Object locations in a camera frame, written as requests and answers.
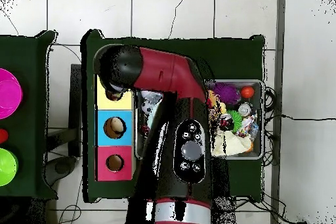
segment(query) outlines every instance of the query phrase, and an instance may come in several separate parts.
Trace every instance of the green toy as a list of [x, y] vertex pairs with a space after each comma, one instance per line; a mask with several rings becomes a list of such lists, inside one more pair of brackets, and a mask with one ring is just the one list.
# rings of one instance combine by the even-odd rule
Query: green toy
[[234, 121], [234, 128], [233, 128], [232, 132], [236, 133], [237, 130], [242, 127], [243, 118], [235, 110], [227, 110], [226, 113], [231, 115], [232, 120]]
[[9, 150], [0, 148], [0, 187], [8, 185], [18, 170], [18, 160]]

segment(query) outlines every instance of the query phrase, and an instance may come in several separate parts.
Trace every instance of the yellow block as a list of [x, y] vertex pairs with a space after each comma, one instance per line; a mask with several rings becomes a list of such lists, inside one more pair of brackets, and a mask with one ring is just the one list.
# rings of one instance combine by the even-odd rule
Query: yellow block
[[132, 109], [132, 92], [127, 91], [118, 101], [110, 101], [105, 95], [99, 77], [97, 76], [97, 105], [100, 110], [131, 110]]

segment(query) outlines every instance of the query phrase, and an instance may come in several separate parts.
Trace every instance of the green bowl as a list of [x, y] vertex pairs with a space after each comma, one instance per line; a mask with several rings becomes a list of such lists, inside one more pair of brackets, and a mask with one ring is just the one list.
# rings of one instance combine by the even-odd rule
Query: green bowl
[[0, 148], [0, 187], [8, 185], [18, 171], [18, 159], [9, 150]]

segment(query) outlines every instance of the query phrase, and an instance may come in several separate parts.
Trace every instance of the metal tray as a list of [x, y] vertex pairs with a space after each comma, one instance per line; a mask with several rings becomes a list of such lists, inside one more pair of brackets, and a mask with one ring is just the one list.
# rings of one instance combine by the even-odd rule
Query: metal tray
[[[216, 82], [229, 83], [239, 88], [243, 86], [252, 86], [255, 90], [255, 94], [250, 98], [249, 102], [257, 109], [257, 123], [259, 125], [259, 134], [253, 142], [253, 151], [219, 158], [226, 158], [227, 160], [258, 160], [259, 158], [262, 158], [264, 154], [264, 83], [260, 80], [216, 79], [212, 82], [205, 82], [205, 86], [207, 89], [211, 89]], [[135, 101], [135, 156], [138, 159], [142, 159], [142, 149], [146, 142], [146, 138], [141, 133], [140, 127], [144, 124], [146, 118], [141, 110], [141, 105], [144, 102], [144, 99], [140, 92], [136, 94]]]
[[252, 86], [255, 94], [249, 99], [249, 102], [257, 109], [257, 123], [259, 132], [253, 142], [253, 151], [235, 154], [233, 156], [217, 156], [218, 158], [226, 158], [227, 160], [258, 160], [264, 155], [264, 82], [260, 80], [225, 80], [216, 79], [215, 81], [205, 82], [205, 87], [211, 89], [218, 82], [234, 85], [237, 88], [244, 86]]

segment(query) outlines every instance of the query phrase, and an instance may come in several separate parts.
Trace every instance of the blue block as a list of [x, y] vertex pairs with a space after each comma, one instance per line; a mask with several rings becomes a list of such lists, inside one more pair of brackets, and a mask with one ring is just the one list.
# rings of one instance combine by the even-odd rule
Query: blue block
[[[121, 118], [126, 124], [126, 132], [119, 139], [111, 139], [105, 135], [104, 124], [113, 117]], [[132, 110], [98, 110], [98, 146], [132, 146]]]

